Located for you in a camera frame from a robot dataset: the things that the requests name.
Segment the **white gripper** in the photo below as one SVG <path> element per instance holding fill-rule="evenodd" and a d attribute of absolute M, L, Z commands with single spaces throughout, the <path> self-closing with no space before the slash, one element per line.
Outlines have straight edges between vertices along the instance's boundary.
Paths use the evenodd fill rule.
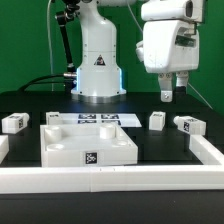
<path fill-rule="evenodd" d="M 161 101 L 173 98 L 172 74 L 176 73 L 176 86 L 186 87 L 189 70 L 199 65 L 199 32 L 180 20 L 146 22 L 143 28 L 143 61 L 148 73 L 161 73 L 158 82 Z"/>

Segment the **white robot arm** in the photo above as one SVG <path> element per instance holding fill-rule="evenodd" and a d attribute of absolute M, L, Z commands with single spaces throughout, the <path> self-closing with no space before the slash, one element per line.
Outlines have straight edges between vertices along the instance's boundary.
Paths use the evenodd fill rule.
<path fill-rule="evenodd" d="M 136 0 L 78 0 L 74 13 L 82 30 L 82 63 L 77 69 L 77 84 L 71 91 L 80 100 L 109 102 L 126 94 L 122 71 L 116 62 L 117 30 L 102 17 L 102 6 L 119 7 Z M 143 40 L 136 53 L 149 73 L 158 75 L 161 100 L 173 97 L 172 77 L 185 86 L 188 72 L 198 68 L 199 32 L 203 21 L 204 0 L 148 0 L 141 7 L 145 22 Z"/>

